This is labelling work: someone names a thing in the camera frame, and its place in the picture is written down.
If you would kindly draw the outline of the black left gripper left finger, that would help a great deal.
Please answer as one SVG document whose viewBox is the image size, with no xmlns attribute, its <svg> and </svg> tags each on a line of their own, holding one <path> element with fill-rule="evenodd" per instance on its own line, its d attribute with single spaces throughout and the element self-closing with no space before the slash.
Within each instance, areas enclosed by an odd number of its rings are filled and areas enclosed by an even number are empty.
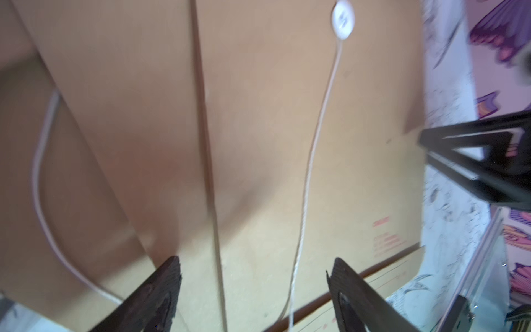
<svg viewBox="0 0 531 332">
<path fill-rule="evenodd" d="M 170 331 L 181 284 L 179 257 L 171 256 L 92 332 Z"/>
</svg>

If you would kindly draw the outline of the brown kraft file bag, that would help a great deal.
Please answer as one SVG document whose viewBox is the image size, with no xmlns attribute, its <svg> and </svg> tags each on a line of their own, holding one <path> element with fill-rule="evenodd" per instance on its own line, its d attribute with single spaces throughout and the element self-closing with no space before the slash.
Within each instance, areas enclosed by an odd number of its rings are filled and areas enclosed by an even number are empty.
<svg viewBox="0 0 531 332">
<path fill-rule="evenodd" d="M 191 331 L 262 331 L 420 243 L 420 1 L 16 1 Z"/>
<path fill-rule="evenodd" d="M 116 306 L 58 260 L 31 194 L 33 157 L 53 89 L 37 57 L 1 72 L 1 292 L 70 330 L 89 331 Z M 40 194 L 61 251 L 92 282 L 126 298 L 153 273 L 65 104 L 51 128 Z"/>
</svg>

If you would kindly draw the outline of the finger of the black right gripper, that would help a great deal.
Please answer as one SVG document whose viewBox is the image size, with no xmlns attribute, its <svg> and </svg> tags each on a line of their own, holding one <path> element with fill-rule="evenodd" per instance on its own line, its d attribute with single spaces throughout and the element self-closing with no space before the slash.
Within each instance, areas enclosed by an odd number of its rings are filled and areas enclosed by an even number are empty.
<svg viewBox="0 0 531 332">
<path fill-rule="evenodd" d="M 427 162 L 478 199 L 530 209 L 530 112 L 425 129 Z"/>
</svg>

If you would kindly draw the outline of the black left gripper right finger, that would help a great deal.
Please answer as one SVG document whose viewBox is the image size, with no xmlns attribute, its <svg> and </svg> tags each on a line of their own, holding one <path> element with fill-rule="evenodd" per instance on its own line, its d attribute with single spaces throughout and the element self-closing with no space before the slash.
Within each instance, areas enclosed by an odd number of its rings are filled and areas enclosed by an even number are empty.
<svg viewBox="0 0 531 332">
<path fill-rule="evenodd" d="M 417 331 L 339 257 L 326 278 L 340 331 Z"/>
</svg>

